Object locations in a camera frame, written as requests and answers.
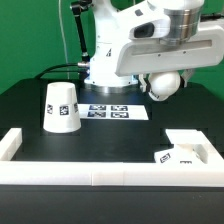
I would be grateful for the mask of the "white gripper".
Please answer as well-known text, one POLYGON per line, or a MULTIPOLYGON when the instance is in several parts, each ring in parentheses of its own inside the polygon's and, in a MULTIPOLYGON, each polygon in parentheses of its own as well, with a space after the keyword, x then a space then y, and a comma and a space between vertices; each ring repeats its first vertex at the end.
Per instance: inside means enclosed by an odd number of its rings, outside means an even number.
POLYGON ((148 76, 186 69, 181 75, 181 87, 186 88, 194 68, 215 66, 224 58, 224 21, 199 24, 198 32, 179 46, 163 44, 158 39, 128 41, 117 47, 114 72, 116 75, 137 75, 140 90, 150 91, 148 76))

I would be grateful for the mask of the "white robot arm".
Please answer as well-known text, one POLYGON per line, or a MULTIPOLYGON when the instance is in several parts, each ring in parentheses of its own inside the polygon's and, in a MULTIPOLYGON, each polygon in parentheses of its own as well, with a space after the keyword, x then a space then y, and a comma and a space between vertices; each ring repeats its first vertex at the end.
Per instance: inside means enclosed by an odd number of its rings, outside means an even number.
POLYGON ((147 75, 145 87, 161 100, 177 91, 200 67, 224 58, 224 19, 202 21, 204 0, 143 0, 117 10, 111 0, 93 0, 96 50, 86 82, 100 88, 135 85, 147 75))

